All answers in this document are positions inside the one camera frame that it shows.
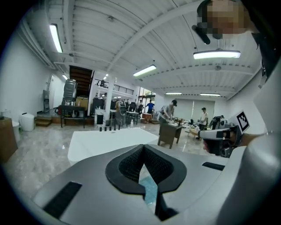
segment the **fluorescent light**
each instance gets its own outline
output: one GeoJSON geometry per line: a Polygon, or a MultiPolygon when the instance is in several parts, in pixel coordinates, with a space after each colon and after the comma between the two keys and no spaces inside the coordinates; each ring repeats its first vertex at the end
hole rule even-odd
{"type": "Polygon", "coordinates": [[[227,51],[227,50],[215,50],[215,51],[201,51],[193,53],[194,59],[202,58],[240,58],[241,52],[239,51],[227,51]]]}
{"type": "Polygon", "coordinates": [[[220,94],[204,94],[204,93],[201,93],[200,95],[202,95],[202,96],[217,96],[217,97],[220,96],[220,94]]]}
{"type": "Polygon", "coordinates": [[[168,92],[168,93],[166,93],[166,94],[173,95],[173,94],[182,94],[182,93],[180,93],[180,92],[168,92]]]}
{"type": "Polygon", "coordinates": [[[139,76],[141,74],[150,72],[150,71],[155,70],[155,69],[156,69],[156,66],[155,65],[151,65],[151,66],[149,66],[149,67],[147,67],[147,68],[145,68],[145,69],[143,69],[143,70],[141,70],[141,71],[139,71],[137,73],[134,73],[133,76],[139,76]]]}
{"type": "Polygon", "coordinates": [[[56,24],[51,24],[50,25],[50,30],[51,30],[51,34],[54,40],[54,44],[56,46],[56,49],[59,53],[62,53],[62,49],[61,49],[61,43],[58,37],[58,27],[56,24]]]}

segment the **white ceiling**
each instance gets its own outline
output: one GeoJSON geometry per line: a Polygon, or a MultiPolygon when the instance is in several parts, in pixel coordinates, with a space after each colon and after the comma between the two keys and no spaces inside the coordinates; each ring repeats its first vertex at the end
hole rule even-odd
{"type": "Polygon", "coordinates": [[[191,30],[200,2],[41,1],[26,15],[26,31],[20,32],[25,38],[30,32],[43,50],[39,57],[45,55],[51,61],[48,65],[64,72],[68,65],[76,65],[129,80],[158,94],[220,93],[229,99],[259,70],[260,51],[250,33],[224,40],[210,37],[211,44],[205,45],[191,30]],[[51,38],[51,23],[58,25],[62,54],[56,51],[51,38]],[[241,57],[193,59],[194,52],[217,48],[239,50],[241,57]],[[152,64],[156,70],[133,77],[152,64]],[[221,66],[220,71],[215,70],[216,65],[221,66]]]}

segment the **wooden table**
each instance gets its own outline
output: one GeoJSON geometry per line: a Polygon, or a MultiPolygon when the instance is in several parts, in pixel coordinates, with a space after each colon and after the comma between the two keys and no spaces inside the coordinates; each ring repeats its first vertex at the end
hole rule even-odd
{"type": "Polygon", "coordinates": [[[61,127],[62,127],[62,120],[83,120],[83,127],[85,128],[85,107],[81,106],[74,106],[74,105],[61,105],[61,127]],[[65,111],[82,111],[83,112],[83,117],[77,117],[77,118],[72,118],[72,117],[65,117],[65,111]]]}
{"type": "Polygon", "coordinates": [[[149,123],[149,121],[152,120],[152,114],[142,113],[142,118],[149,123]]]}
{"type": "Polygon", "coordinates": [[[193,129],[193,128],[190,128],[190,129],[189,129],[188,136],[189,136],[189,134],[193,134],[193,135],[194,135],[194,138],[195,138],[196,136],[198,136],[198,132],[197,132],[195,129],[193,129]]]}
{"type": "Polygon", "coordinates": [[[174,138],[177,138],[177,143],[179,143],[181,129],[182,126],[163,123],[160,129],[158,145],[160,145],[160,142],[164,142],[166,144],[169,144],[171,149],[173,146],[174,138]]]}

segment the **blue shirt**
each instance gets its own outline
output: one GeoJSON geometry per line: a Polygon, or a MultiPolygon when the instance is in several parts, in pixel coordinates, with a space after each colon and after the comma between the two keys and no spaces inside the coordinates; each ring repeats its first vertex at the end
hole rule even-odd
{"type": "Polygon", "coordinates": [[[148,109],[153,109],[154,104],[153,103],[148,103],[148,109]]]}

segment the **cardboard box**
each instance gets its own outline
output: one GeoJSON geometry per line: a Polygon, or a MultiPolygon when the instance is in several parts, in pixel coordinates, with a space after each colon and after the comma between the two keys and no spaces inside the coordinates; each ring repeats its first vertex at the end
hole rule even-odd
{"type": "Polygon", "coordinates": [[[84,107],[85,110],[88,110],[88,98],[77,97],[75,105],[78,106],[79,102],[81,107],[84,107]]]}
{"type": "Polygon", "coordinates": [[[12,120],[5,117],[0,120],[0,162],[7,162],[17,149],[12,120]]]}

